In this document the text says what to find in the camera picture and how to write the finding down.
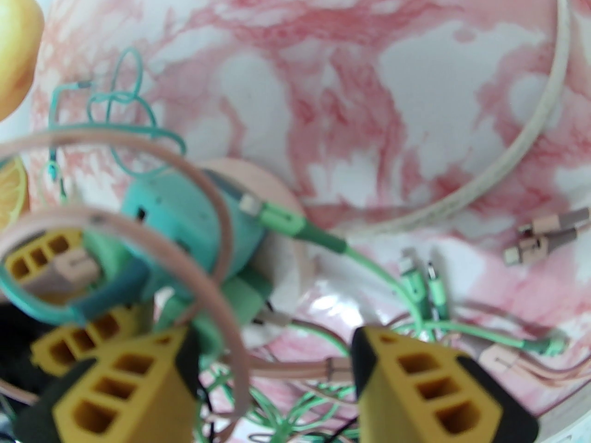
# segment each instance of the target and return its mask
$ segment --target teal charging case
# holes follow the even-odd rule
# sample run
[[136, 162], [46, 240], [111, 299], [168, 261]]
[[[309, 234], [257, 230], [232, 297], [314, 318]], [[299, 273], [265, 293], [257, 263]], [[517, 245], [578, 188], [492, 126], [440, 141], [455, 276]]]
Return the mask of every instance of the teal charging case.
[[[232, 221], [234, 251], [226, 278], [238, 274], [264, 238], [265, 229], [239, 209], [243, 192], [213, 171], [204, 171], [219, 189]], [[209, 199], [187, 177], [174, 171], [149, 179], [137, 179], [129, 186], [121, 212], [177, 243], [202, 268], [211, 272], [220, 249], [220, 228]], [[160, 269], [158, 258], [129, 245], [136, 257], [146, 261], [153, 272]]]

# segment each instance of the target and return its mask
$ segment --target pink marble surface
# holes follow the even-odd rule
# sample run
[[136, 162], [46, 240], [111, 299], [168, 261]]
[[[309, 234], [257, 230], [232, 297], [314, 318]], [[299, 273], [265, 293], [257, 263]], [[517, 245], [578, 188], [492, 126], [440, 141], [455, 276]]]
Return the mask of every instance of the pink marble surface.
[[[532, 213], [591, 201], [589, 0], [573, 0], [573, 14], [560, 105], [515, 172], [437, 227], [360, 245], [393, 271], [409, 247], [441, 257], [454, 300], [481, 304], [456, 308], [470, 321], [517, 334], [561, 327], [573, 346], [549, 362], [557, 367], [589, 353], [591, 236], [531, 268], [505, 268], [500, 251]], [[160, 124], [185, 137], [190, 159], [251, 160], [325, 226], [391, 217], [452, 192], [515, 139], [543, 90], [554, 40], [555, 0], [55, 0], [32, 127], [46, 129], [57, 84], [106, 80], [135, 46], [146, 63], [143, 95]], [[62, 120], [82, 116], [81, 97], [64, 101]], [[46, 156], [33, 154], [30, 168]], [[108, 150], [68, 150], [62, 165], [87, 201], [118, 206], [129, 178]], [[38, 204], [35, 186], [32, 196]], [[349, 264], [323, 254], [321, 269], [303, 316], [348, 336], [362, 320], [357, 299], [381, 318], [399, 310]], [[289, 332], [272, 348], [287, 360], [333, 353], [312, 343]], [[534, 412], [570, 392], [499, 378]], [[291, 389], [261, 387], [289, 407]]]

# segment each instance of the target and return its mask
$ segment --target orange slice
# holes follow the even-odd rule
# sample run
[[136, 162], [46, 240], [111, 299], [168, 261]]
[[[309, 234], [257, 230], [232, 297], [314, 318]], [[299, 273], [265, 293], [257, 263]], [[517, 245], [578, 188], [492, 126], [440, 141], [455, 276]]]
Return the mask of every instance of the orange slice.
[[0, 169], [0, 230], [14, 223], [28, 209], [27, 171], [21, 158], [13, 158]]

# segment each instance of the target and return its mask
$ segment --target yellow fruit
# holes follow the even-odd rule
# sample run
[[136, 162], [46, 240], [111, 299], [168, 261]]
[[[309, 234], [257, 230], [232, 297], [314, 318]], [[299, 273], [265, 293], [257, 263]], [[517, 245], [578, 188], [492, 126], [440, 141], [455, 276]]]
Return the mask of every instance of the yellow fruit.
[[0, 121], [31, 88], [43, 27], [35, 0], [0, 0]]
[[14, 158], [0, 169], [0, 230], [29, 207], [27, 172], [20, 158]]

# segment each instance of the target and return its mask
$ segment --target white cable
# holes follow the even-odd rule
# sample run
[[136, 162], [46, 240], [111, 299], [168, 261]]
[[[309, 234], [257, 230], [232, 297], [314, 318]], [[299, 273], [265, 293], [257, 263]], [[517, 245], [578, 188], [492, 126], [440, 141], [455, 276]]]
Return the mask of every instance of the white cable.
[[370, 225], [352, 225], [335, 229], [348, 239], [414, 230], [464, 209], [486, 194], [519, 164], [544, 129], [552, 110], [560, 98], [570, 55], [570, 0], [557, 1], [557, 35], [554, 59], [548, 82], [534, 114], [525, 124], [513, 144], [486, 171], [428, 207], [393, 220]]

